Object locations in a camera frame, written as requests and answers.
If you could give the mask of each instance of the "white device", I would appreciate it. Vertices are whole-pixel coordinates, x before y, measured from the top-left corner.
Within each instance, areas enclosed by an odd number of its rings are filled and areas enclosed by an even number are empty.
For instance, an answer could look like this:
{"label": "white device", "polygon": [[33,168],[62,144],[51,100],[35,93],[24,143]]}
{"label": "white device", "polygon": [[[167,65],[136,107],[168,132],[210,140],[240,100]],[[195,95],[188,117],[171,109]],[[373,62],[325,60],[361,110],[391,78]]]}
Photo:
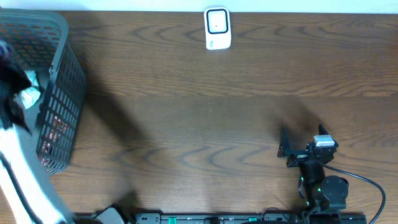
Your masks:
{"label": "white device", "polygon": [[227,49],[231,46],[231,23],[225,7],[211,7],[205,11],[206,48]]}

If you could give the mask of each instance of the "gray plastic basket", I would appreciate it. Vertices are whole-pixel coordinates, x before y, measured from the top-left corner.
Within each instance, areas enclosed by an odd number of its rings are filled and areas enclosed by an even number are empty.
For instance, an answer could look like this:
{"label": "gray plastic basket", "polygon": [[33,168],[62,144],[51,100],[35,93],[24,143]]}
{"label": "gray plastic basket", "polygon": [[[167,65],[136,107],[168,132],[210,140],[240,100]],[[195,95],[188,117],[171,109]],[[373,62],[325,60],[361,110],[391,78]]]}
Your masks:
{"label": "gray plastic basket", "polygon": [[13,58],[24,70],[47,74],[39,79],[39,101],[25,110],[34,128],[24,145],[34,147],[48,174],[69,165],[86,93],[85,74],[67,37],[68,24],[55,12],[0,9],[0,39],[12,44]]}

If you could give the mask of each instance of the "wooden table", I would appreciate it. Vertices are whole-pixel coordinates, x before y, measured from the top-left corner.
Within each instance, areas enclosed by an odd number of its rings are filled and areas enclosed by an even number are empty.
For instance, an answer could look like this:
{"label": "wooden table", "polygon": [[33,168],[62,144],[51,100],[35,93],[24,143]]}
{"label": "wooden table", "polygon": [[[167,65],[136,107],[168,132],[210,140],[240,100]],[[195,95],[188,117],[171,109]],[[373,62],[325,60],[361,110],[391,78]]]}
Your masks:
{"label": "wooden table", "polygon": [[[231,48],[209,51],[202,13],[61,14],[88,77],[71,165],[51,177],[72,210],[304,207],[279,131],[304,148],[322,122],[330,165],[381,184],[378,223],[397,222],[398,16],[232,13]],[[342,177],[370,221],[381,194]]]}

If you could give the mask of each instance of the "black cable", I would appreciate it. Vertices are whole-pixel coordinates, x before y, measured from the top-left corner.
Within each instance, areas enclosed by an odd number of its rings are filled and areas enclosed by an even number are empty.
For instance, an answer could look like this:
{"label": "black cable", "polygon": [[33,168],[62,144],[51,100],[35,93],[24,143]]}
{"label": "black cable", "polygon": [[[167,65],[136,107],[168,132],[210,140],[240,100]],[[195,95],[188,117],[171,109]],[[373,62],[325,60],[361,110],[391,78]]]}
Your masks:
{"label": "black cable", "polygon": [[380,205],[380,207],[379,207],[379,210],[378,210],[377,213],[375,214],[375,216],[374,216],[374,217],[372,218],[372,220],[369,222],[369,224],[373,224],[373,223],[377,220],[377,218],[379,218],[381,212],[383,211],[384,205],[386,204],[386,193],[384,192],[383,188],[382,188],[378,183],[376,183],[376,182],[374,182],[374,181],[372,181],[372,180],[369,180],[368,178],[365,178],[365,177],[362,177],[362,176],[360,176],[360,175],[356,175],[356,174],[353,174],[353,173],[350,173],[350,172],[347,172],[347,171],[343,171],[343,170],[341,170],[341,169],[337,169],[337,168],[334,168],[334,167],[331,167],[331,166],[328,166],[328,165],[325,165],[324,163],[320,162],[320,161],[313,155],[313,152],[311,152],[310,154],[311,154],[312,157],[316,160],[316,162],[317,162],[319,165],[323,166],[324,168],[333,170],[333,171],[335,171],[335,172],[339,172],[339,173],[341,173],[341,174],[345,174],[345,175],[349,175],[349,176],[355,177],[355,178],[357,178],[357,179],[359,179],[359,180],[363,180],[363,181],[365,181],[365,182],[367,182],[367,183],[369,183],[369,184],[372,184],[373,186],[377,187],[377,188],[380,190],[381,196],[382,196],[381,205]]}
{"label": "black cable", "polygon": [[286,221],[288,221],[289,219],[285,216],[285,214],[283,214],[283,212],[277,208],[277,207],[269,207],[267,209],[265,209],[262,213],[261,213],[261,220],[264,221],[264,215],[271,209],[277,210],[285,219]]}
{"label": "black cable", "polygon": [[10,177],[11,182],[14,186],[14,189],[17,192],[19,200],[21,201],[22,206],[24,207],[24,209],[25,209],[26,213],[28,214],[28,216],[30,217],[30,219],[36,224],[43,224],[43,222],[37,217],[37,215],[33,212],[32,208],[29,206],[29,203],[27,202],[25,195],[22,193],[21,187],[18,184],[18,181],[11,169],[11,166],[8,163],[8,161],[6,160],[6,158],[4,157],[4,154],[2,152],[0,152],[0,160],[1,160],[4,168],[6,168],[8,176]]}
{"label": "black cable", "polygon": [[303,184],[303,177],[300,175],[298,177],[298,194],[300,195],[300,198],[305,199],[303,191],[301,190],[301,185]]}

